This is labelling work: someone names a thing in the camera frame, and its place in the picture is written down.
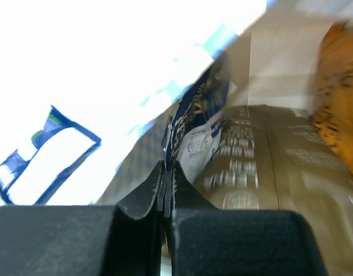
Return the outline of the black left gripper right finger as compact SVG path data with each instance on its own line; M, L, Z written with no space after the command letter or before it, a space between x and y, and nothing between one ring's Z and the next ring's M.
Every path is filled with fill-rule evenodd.
M173 275L327 275L309 224L284 210L220 210L171 170Z

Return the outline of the blue kettle chip bag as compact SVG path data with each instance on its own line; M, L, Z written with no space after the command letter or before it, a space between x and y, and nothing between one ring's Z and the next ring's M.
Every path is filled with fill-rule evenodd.
M167 171L176 162L193 183L217 151L222 111L227 102L230 70L224 52L177 101L168 119L163 148Z

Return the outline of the blue white chip bag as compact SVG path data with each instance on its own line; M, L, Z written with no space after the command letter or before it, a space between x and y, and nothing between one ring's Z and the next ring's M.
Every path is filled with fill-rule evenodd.
M101 138L52 106L0 114L0 206L93 204L87 158Z

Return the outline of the orange chip bag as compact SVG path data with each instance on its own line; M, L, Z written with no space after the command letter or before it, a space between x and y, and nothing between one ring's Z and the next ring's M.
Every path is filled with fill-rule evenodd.
M313 125L353 174L353 24L335 22L323 37L314 80Z

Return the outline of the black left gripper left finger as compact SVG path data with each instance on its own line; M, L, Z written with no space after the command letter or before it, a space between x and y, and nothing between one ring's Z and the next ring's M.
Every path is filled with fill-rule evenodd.
M0 207L0 275L159 275L163 171L115 205Z

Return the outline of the olive brown snack bag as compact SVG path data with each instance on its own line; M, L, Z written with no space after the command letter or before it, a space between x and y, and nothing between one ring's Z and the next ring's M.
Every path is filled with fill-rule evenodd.
M307 112L239 106L222 122L218 149L194 187L220 209L302 214L330 275L353 275L353 176Z

